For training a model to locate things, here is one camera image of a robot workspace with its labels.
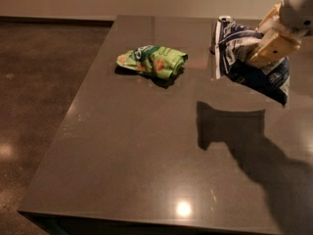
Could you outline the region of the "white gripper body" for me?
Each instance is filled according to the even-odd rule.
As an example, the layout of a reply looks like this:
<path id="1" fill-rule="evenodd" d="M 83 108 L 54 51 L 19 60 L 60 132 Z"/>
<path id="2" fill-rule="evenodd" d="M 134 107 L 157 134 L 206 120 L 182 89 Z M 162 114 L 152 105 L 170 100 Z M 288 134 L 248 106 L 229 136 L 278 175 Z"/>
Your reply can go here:
<path id="1" fill-rule="evenodd" d="M 313 0 L 282 0 L 279 15 L 283 36 L 313 34 Z"/>

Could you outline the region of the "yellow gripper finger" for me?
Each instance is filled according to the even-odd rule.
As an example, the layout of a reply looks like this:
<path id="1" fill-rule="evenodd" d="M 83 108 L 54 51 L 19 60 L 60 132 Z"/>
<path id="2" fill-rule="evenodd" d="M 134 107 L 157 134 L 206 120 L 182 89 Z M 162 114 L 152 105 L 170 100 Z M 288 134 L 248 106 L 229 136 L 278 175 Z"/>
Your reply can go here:
<path id="1" fill-rule="evenodd" d="M 277 31 L 267 31 L 259 45 L 246 58 L 246 63 L 258 69 L 280 61 L 300 48 L 301 41 L 284 37 Z"/>
<path id="2" fill-rule="evenodd" d="M 281 4 L 276 4 L 259 23 L 257 30 L 265 34 L 269 29 L 276 28 L 280 23 Z"/>

